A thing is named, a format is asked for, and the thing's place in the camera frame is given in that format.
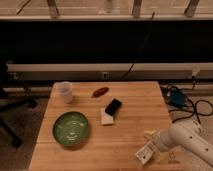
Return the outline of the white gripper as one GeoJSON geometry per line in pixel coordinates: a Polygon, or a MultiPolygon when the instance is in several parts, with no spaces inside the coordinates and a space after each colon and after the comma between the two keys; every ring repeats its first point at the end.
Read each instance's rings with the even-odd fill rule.
{"type": "Polygon", "coordinates": [[[147,140],[148,147],[154,152],[163,152],[164,146],[160,140],[159,132],[156,130],[147,130],[144,132],[144,138],[147,140]]]}

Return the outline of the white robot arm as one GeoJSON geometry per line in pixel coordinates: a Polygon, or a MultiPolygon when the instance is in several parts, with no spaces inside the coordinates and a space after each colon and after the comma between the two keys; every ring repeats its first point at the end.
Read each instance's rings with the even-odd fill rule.
{"type": "Polygon", "coordinates": [[[177,121],[156,131],[146,143],[153,152],[167,152],[181,146],[213,167],[213,145],[202,136],[202,126],[195,120],[177,121]]]}

